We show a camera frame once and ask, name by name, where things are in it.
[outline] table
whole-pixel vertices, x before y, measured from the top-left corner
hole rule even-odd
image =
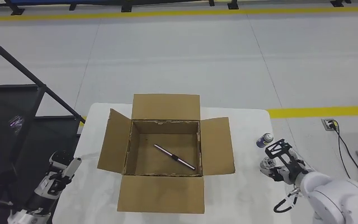
[[[75,154],[83,161],[59,199],[54,224],[291,224],[289,213],[273,212],[286,196],[284,183],[274,182],[259,170],[265,153],[256,140],[272,133],[265,110],[201,108],[202,119],[229,117],[236,168],[235,174],[204,177],[205,214],[117,212],[122,176],[97,169],[110,108],[131,117],[128,104],[91,106]]]

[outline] open cardboard box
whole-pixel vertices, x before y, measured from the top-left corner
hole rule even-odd
[[[203,176],[235,172],[229,119],[200,120],[199,95],[136,94],[131,119],[111,109],[97,168],[123,174],[118,211],[204,213]]]

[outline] yellow line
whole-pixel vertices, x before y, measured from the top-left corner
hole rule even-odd
[[[308,118],[314,116],[357,116],[358,106],[336,106],[331,108],[286,108],[268,109],[271,118]]]
[[[158,11],[158,12],[131,12],[131,13],[94,13],[94,14],[67,14],[67,15],[22,15],[0,16],[0,21],[31,21],[31,20],[85,20],[96,18],[132,18],[153,16],[208,16],[234,14],[300,14],[300,13],[327,13],[327,12],[358,12],[358,7],[327,7],[327,8],[266,8],[240,10],[192,10],[192,11]]]

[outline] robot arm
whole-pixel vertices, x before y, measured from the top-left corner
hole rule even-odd
[[[295,189],[289,196],[302,193],[315,211],[313,223],[315,224],[354,224],[358,223],[358,183],[348,180],[336,180],[325,174],[308,170],[302,160],[285,140],[268,146],[266,157],[260,164],[260,171],[275,181],[284,181],[294,184]],[[284,164],[276,166],[275,158]],[[285,212],[292,208],[278,211],[285,202],[282,200],[274,209],[275,212]]]
[[[10,224],[46,224],[51,208],[60,197],[66,185],[72,181],[82,160],[73,158],[65,151],[55,152],[50,158],[50,167],[45,177],[34,190],[21,211],[15,211],[8,218]]]

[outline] gray floor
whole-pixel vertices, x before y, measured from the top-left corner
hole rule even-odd
[[[94,102],[129,104],[134,93],[200,94],[202,106],[222,108],[350,106],[357,22],[349,13],[0,22],[0,42],[84,116]],[[1,84],[30,83],[3,59],[0,71]],[[38,112],[65,114],[50,97]],[[354,153],[358,118],[336,119]],[[315,169],[345,176],[337,136],[320,118],[272,125]],[[301,199],[291,214],[310,223],[312,210]]]

